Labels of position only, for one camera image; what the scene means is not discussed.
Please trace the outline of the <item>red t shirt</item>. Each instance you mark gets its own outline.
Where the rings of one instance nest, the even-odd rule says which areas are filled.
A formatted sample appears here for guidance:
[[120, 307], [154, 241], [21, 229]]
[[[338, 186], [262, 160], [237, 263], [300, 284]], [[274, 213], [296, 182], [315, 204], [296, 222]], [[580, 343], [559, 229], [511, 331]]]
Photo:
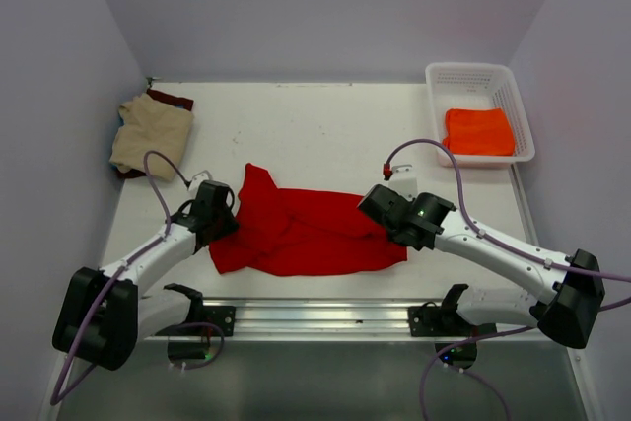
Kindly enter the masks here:
[[360, 212], [358, 194], [281, 188], [268, 170], [248, 163], [238, 199], [238, 230], [209, 245], [221, 274], [251, 268], [278, 277], [338, 276], [407, 259], [407, 249]]

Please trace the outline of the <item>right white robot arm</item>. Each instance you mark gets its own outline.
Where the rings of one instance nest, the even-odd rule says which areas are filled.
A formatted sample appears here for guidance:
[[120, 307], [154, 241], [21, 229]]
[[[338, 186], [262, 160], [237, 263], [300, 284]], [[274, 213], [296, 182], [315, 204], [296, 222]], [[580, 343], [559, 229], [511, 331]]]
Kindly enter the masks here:
[[472, 335], [488, 324], [521, 325], [566, 347], [587, 346], [605, 295], [592, 254], [567, 256], [507, 235], [493, 237], [453, 203], [427, 192], [407, 200], [377, 184], [358, 208], [399, 246], [453, 254], [512, 282], [495, 289], [454, 284], [438, 308], [413, 312], [429, 331]]

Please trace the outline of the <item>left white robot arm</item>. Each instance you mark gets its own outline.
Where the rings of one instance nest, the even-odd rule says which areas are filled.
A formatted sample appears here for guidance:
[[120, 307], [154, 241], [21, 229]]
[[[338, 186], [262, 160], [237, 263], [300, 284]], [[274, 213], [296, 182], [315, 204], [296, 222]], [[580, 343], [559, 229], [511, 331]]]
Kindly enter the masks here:
[[151, 240], [113, 264], [76, 271], [53, 330], [53, 347], [114, 371], [146, 337], [170, 329], [198, 332], [209, 320], [201, 292], [176, 283], [155, 295], [148, 292], [172, 268], [238, 229], [234, 198], [228, 185], [204, 180]]

